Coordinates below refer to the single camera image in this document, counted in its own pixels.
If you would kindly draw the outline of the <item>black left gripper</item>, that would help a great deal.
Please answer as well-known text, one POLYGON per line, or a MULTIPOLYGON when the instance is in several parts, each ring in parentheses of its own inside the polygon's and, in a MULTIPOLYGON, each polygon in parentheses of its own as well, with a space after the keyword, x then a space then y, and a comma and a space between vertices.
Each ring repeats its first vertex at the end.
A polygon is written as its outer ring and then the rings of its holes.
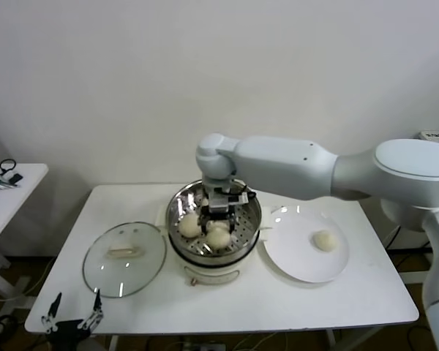
POLYGON ((102 301, 100 290, 95 290, 96 297, 92 312, 85 320, 66 320, 56 322, 56 315, 61 303, 60 292, 50 305, 48 313, 41 317, 45 332, 49 333, 49 344, 55 351, 76 351, 78 345, 90 337, 92 331, 102 321, 102 301))

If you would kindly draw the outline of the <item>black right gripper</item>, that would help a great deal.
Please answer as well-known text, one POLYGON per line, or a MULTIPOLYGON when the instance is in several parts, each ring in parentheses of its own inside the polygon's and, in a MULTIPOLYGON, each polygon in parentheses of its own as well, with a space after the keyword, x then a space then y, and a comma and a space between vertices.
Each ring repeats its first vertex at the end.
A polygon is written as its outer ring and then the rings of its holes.
POLYGON ((228 223, 228 232, 233 234, 237 224, 236 207, 211 209, 208 206, 203 206, 198 217, 198 225, 202 234, 207 234, 210 221, 226 221, 228 223))

